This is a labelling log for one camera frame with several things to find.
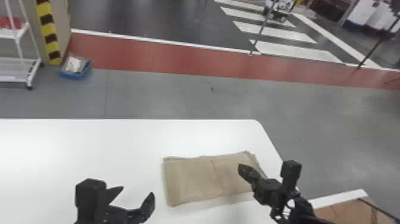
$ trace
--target hazard stripe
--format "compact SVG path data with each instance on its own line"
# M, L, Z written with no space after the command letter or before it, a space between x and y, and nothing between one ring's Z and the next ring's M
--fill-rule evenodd
M49 64L59 65L62 58L50 0L36 0L36 11Z

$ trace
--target cart wheel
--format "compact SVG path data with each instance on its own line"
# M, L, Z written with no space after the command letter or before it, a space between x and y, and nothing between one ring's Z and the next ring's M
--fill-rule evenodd
M286 16L280 17L279 22L284 23L287 19Z

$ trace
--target cart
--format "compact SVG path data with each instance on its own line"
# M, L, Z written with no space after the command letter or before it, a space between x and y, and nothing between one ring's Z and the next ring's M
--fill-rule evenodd
M268 16L269 19L277 20L284 23L292 12L296 5L296 0L265 0L263 15L267 15L274 1L277 1L271 14Z

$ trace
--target metal shelf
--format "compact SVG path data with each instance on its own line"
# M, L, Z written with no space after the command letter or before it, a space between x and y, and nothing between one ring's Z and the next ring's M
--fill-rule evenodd
M22 0L18 0L21 11L24 15L25 23L21 29L15 29L14 16L10 7L10 0L4 0L5 9L11 22L12 29L0 29L0 39L12 39L18 51L19 58L0 57L0 82L24 82L27 89L32 89L32 81L42 62L39 49L33 36L33 30L29 26L28 16ZM35 47L37 59L26 59L21 48L21 38L29 31L30 37Z
M0 58L0 82L32 81L40 63L40 59Z
M13 29L0 29L0 39L13 39L20 42L29 28L29 23L24 23L22 28L19 30Z

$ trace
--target cardboard box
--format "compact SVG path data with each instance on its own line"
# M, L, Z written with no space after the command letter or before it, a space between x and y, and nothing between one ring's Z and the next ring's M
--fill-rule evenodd
M363 198L374 204L371 198ZM393 220L359 200L347 201L315 210L317 217L335 224L391 224Z

